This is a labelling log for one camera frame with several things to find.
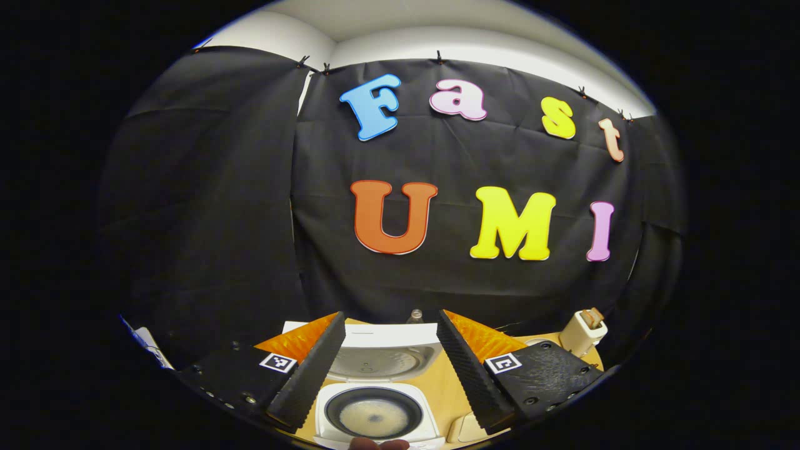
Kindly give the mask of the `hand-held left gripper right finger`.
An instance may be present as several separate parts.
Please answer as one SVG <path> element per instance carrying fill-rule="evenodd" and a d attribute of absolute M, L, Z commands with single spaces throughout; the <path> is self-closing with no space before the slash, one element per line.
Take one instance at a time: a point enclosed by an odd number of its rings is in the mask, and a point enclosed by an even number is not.
<path fill-rule="evenodd" d="M 437 338 L 488 434 L 541 422 L 606 378 L 556 342 L 526 346 L 448 310 L 438 313 Z"/>

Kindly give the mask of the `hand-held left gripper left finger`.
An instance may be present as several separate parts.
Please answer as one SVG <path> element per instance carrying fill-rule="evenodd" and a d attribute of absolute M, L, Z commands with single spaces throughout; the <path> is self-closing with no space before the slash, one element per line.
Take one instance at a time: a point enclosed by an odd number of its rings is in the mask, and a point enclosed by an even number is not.
<path fill-rule="evenodd" d="M 296 433 L 338 355 L 345 318 L 338 311 L 257 346 L 220 348 L 177 376 L 244 421 Z"/>

